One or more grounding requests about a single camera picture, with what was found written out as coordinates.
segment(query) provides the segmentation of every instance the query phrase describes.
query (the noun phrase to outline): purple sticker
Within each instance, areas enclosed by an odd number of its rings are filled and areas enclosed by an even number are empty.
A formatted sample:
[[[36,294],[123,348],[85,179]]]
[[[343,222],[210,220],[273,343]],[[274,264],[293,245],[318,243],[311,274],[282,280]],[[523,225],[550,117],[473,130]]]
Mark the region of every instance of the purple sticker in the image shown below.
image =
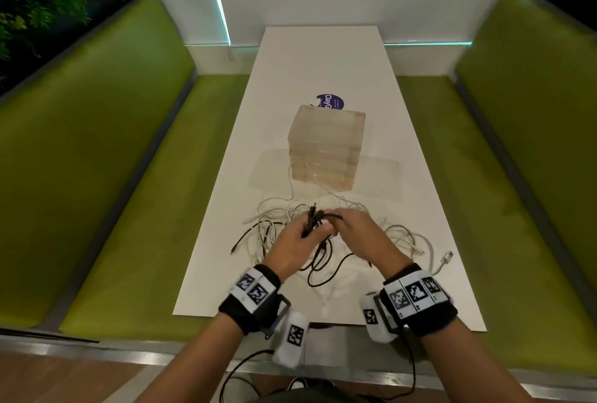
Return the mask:
[[[321,94],[317,95],[317,98],[319,99],[320,108],[342,109],[344,107],[344,100],[338,95]]]

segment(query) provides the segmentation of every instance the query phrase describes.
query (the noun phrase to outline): hand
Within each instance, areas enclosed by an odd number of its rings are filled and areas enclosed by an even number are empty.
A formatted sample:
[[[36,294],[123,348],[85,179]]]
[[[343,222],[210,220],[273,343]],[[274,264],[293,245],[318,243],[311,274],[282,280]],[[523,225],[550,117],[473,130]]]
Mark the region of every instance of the hand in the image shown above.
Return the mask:
[[[385,279],[413,263],[390,240],[369,213],[349,208],[325,210],[326,213],[338,214],[342,219],[326,218],[330,221],[342,240],[355,256],[374,264]]]
[[[308,219],[307,213],[303,213],[286,224],[262,262],[278,275],[282,283],[304,266],[319,243],[328,235],[338,233],[332,224],[324,223],[301,238]]]

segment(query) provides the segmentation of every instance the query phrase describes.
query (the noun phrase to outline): stacked plastic containers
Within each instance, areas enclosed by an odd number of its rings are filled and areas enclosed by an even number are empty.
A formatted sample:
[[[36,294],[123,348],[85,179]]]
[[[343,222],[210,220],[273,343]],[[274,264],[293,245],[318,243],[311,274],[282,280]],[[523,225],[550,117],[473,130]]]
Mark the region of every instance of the stacked plastic containers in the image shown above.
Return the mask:
[[[288,133],[292,178],[334,191],[354,185],[365,113],[302,105]]]

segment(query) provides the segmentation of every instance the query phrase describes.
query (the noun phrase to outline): green seat cushion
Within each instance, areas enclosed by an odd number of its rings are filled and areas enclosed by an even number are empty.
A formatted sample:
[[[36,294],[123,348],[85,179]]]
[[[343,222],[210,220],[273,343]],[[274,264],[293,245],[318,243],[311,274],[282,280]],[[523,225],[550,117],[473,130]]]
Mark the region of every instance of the green seat cushion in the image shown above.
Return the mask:
[[[0,326],[38,324],[194,66],[139,0],[0,106]]]
[[[92,339],[178,340],[208,318],[172,311],[248,76],[201,76],[60,329]]]
[[[450,80],[398,83],[487,326],[478,336],[511,368],[597,374],[597,330]]]
[[[500,0],[457,71],[597,288],[597,40],[541,0]]]

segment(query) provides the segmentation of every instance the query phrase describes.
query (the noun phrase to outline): white table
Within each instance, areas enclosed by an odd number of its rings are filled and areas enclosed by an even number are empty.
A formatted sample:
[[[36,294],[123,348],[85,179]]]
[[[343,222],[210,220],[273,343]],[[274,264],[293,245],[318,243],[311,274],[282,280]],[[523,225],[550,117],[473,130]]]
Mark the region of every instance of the white table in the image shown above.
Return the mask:
[[[299,106],[315,104],[320,94],[339,96],[344,109],[367,114],[354,188],[342,195],[365,204],[373,218],[387,217],[423,234],[435,250],[435,265],[446,251],[454,252],[437,279],[469,328],[485,331],[375,26],[266,29],[174,314],[215,315],[235,279],[249,267],[247,253],[230,255],[230,248],[247,228],[243,220],[256,214],[261,200],[288,197],[288,130]],[[296,198],[308,204],[337,205],[315,185],[295,182],[295,191]],[[341,240],[334,241],[340,242],[334,254],[337,263],[346,252]],[[429,254],[417,261],[427,269]],[[281,292],[311,322],[364,324],[358,299],[379,290],[382,281],[377,270],[351,257],[319,293],[299,275],[288,279]]]

